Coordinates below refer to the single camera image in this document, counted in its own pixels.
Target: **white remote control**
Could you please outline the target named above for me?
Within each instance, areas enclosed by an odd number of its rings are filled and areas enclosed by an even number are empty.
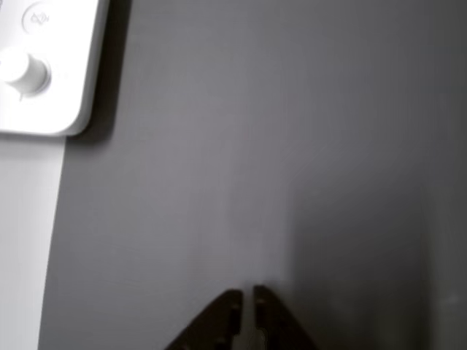
[[[0,0],[0,133],[88,124],[108,0]]]

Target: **gray surface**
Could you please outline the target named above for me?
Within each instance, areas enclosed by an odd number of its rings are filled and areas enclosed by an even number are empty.
[[[134,1],[115,124],[67,144],[40,349],[163,349],[258,282],[323,349],[466,349],[465,14]]]

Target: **white strip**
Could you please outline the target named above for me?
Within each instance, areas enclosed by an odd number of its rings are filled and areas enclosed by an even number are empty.
[[[64,140],[0,136],[0,349],[36,350]]]

